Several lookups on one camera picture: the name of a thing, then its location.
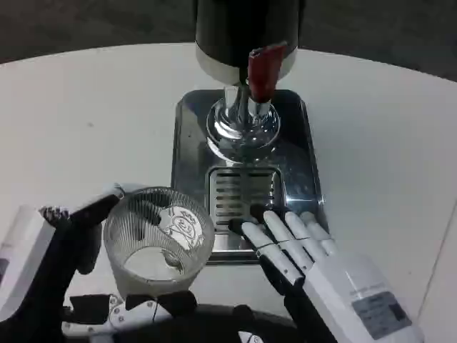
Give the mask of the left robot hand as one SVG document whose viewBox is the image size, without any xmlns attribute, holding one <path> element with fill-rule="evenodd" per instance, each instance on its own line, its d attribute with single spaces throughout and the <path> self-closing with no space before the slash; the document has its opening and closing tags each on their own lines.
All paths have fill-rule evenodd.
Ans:
<svg viewBox="0 0 457 343">
<path fill-rule="evenodd" d="M 197 307 L 190 285 L 214 244 L 214 224 L 169 187 L 121 184 L 73 212 L 22 207 L 1 243 L 1 340 L 112 342 Z M 72 296 L 106 245 L 121 296 Z"/>
</svg>

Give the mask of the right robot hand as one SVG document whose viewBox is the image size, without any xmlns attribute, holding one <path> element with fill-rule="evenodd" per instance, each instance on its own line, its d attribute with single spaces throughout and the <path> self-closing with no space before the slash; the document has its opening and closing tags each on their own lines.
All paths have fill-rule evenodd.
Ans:
<svg viewBox="0 0 457 343">
<path fill-rule="evenodd" d="M 231 219 L 306 342 L 423 342 L 420 327 L 366 256 L 337 247 L 311 212 L 251 207 Z"/>
</svg>

